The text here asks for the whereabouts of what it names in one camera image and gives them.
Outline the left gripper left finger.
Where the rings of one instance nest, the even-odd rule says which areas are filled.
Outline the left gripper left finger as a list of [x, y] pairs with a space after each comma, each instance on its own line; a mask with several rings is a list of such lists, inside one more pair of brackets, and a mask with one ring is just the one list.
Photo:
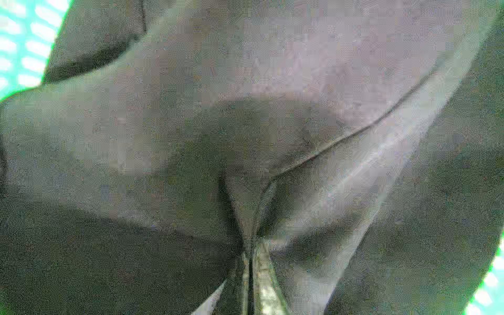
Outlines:
[[249, 314], [250, 259], [237, 258], [212, 312], [214, 315]]

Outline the black skirt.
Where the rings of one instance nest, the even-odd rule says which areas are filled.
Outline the black skirt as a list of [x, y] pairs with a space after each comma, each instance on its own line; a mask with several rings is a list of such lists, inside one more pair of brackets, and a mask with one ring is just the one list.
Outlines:
[[76, 1], [1, 103], [9, 314], [460, 314], [503, 230], [502, 1]]

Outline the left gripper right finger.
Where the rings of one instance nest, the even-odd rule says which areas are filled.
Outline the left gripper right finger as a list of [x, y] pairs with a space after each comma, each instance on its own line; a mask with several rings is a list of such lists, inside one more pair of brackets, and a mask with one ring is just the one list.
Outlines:
[[290, 308], [278, 283], [266, 241], [258, 242], [253, 252], [254, 314], [289, 315]]

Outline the green plastic basket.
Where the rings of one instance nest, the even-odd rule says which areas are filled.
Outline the green plastic basket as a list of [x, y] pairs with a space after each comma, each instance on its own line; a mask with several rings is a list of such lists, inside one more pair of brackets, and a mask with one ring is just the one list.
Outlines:
[[72, 2], [1, 2], [1, 98], [39, 85]]

